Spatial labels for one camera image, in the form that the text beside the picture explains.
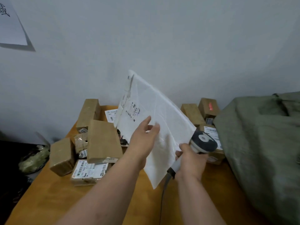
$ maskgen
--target hand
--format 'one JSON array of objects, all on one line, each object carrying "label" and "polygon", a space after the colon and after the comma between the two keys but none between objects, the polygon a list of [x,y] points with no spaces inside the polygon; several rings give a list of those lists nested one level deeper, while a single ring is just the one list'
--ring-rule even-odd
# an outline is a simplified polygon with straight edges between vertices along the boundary
[{"label": "hand", "polygon": [[202,173],[205,169],[208,154],[196,154],[188,144],[180,144],[182,151],[176,151],[176,160],[182,156],[180,170],[176,173],[177,181],[182,178],[196,178],[201,181]]},{"label": "hand", "polygon": [[126,153],[130,153],[139,160],[141,169],[145,167],[146,158],[152,151],[155,138],[160,130],[158,123],[156,123],[154,126],[148,125],[150,121],[151,116],[148,116],[144,121],[141,122],[141,124],[132,134],[129,147],[126,150]]}]

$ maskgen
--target orange table surface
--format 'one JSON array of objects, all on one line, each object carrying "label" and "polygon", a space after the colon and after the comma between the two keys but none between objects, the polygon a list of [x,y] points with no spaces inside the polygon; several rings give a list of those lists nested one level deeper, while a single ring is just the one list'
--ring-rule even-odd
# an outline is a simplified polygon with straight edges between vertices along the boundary
[{"label": "orange table surface", "polygon": [[[110,109],[117,106],[101,106],[100,120],[107,121],[104,111]],[[76,134],[74,125],[66,137]],[[47,163],[13,209],[6,225],[56,222],[91,189],[91,186],[74,187],[70,177],[71,174],[59,177]],[[227,161],[219,166],[207,164],[202,183],[228,225],[270,224],[251,206]],[[141,170],[123,224],[158,224],[162,189],[163,185],[152,189],[146,173]],[[164,195],[161,224],[183,224],[175,180],[170,181]]]}]

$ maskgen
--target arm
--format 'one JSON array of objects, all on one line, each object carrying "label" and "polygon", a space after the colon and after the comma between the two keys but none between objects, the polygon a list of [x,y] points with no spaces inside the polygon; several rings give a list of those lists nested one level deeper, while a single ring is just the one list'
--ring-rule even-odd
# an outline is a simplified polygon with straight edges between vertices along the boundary
[{"label": "arm", "polygon": [[184,224],[225,225],[224,220],[201,183],[207,154],[196,154],[188,144],[180,145],[183,156],[175,178],[178,182],[180,209]]},{"label": "arm", "polygon": [[62,224],[122,224],[137,177],[144,168],[160,127],[146,118],[133,133],[121,159],[57,222]]}]

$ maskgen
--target white wall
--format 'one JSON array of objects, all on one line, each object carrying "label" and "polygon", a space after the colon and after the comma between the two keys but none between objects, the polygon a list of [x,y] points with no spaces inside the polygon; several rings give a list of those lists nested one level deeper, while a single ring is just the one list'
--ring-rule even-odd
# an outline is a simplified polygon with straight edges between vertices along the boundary
[{"label": "white wall", "polygon": [[300,0],[11,0],[35,52],[0,47],[0,131],[66,135],[132,69],[175,104],[300,90]]}]

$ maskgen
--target chinese character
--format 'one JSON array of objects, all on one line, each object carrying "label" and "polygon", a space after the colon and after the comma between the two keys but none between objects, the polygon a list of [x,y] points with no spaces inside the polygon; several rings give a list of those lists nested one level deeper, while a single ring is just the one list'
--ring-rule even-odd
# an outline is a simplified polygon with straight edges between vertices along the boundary
[{"label": "chinese character", "polygon": [[10,15],[6,12],[5,6],[1,3],[0,3],[0,13],[1,15],[8,15],[10,17]]}]

